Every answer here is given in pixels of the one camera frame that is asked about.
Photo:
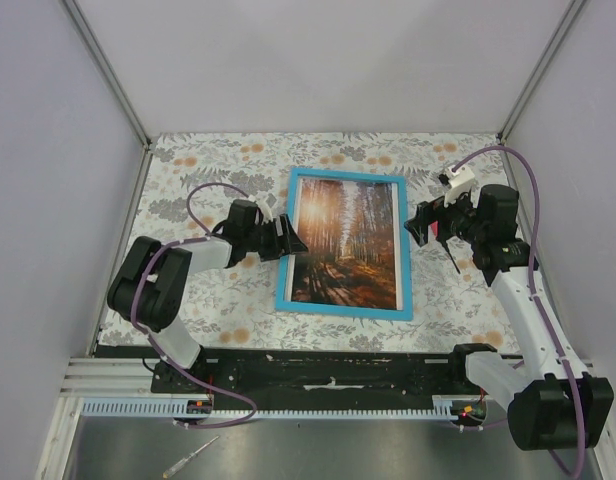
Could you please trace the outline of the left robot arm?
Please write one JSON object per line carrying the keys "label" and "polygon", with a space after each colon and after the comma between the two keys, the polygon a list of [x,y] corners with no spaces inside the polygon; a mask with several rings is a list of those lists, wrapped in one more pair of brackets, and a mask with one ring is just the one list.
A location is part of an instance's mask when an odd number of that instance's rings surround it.
{"label": "left robot arm", "polygon": [[286,214],[274,218],[268,208],[238,199],[204,237],[168,244],[138,237],[108,289],[107,306],[148,337],[177,385],[198,392],[208,381],[205,351],[179,316],[188,277],[232,268],[250,253],[267,262],[307,251]]}

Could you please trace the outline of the blue picture frame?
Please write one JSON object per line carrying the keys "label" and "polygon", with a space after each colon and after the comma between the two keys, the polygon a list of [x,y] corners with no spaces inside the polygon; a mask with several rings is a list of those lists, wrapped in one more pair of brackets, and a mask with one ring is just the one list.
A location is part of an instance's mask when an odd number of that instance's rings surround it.
{"label": "blue picture frame", "polygon": [[314,304],[294,304],[284,299],[285,287],[287,286],[287,269],[288,261],[291,257],[296,255],[285,256],[280,261],[279,277],[277,283],[276,303],[275,306],[280,311],[297,312],[305,314],[320,314],[320,315],[332,315],[332,316],[346,316],[356,318],[368,318],[378,319],[386,321],[409,321],[414,314],[413,307],[413,287],[412,287],[412,268],[411,268],[411,256],[410,256],[410,244],[408,234],[404,228],[404,222],[407,219],[408,203],[407,203],[407,189],[404,178],[391,175],[379,175],[368,173],[353,173],[344,171],[332,171],[332,170],[315,170],[309,168],[295,167],[292,169],[289,181],[289,197],[287,201],[287,210],[289,219],[294,228],[293,220],[293,205],[296,199],[297,193],[297,179],[302,176],[317,176],[317,177],[334,177],[343,179],[369,179],[371,181],[385,181],[394,182],[398,185],[399,189],[399,220],[397,221],[398,231],[400,233],[401,242],[401,273],[403,282],[403,300],[404,309],[400,312],[388,312],[382,310],[364,310],[361,308],[349,308],[349,307],[329,307],[327,305],[314,305]]}

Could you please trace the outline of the red handled screwdriver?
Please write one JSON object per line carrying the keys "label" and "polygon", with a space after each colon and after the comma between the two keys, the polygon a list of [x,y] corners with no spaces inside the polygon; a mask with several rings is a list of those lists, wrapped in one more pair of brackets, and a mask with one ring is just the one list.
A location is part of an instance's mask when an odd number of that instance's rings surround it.
{"label": "red handled screwdriver", "polygon": [[453,265],[453,267],[455,268],[456,272],[459,273],[460,269],[455,261],[455,258],[453,257],[451,251],[450,251],[450,247],[448,245],[448,240],[447,238],[444,236],[443,232],[440,230],[439,227],[439,223],[438,222],[433,222],[430,226],[430,231],[432,232],[432,234],[435,237],[435,240],[442,246],[442,248],[444,249],[444,251],[446,252],[446,254],[448,255],[449,259],[451,260],[451,263]]}

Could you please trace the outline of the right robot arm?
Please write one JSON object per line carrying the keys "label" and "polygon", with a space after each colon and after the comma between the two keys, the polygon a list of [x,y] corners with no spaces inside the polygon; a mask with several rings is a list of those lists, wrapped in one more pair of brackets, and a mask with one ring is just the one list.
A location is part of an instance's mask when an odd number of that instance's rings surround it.
{"label": "right robot arm", "polygon": [[468,192],[454,202],[439,197],[418,205],[405,229],[420,247],[434,237],[467,242],[473,262],[501,303],[523,364],[512,367],[496,348],[460,344],[450,354],[446,381],[455,392],[475,387],[507,413],[515,444],[524,451],[593,448],[601,437],[614,392],[593,376],[572,349],[543,291],[537,260],[517,235],[519,194],[484,186],[477,202]]}

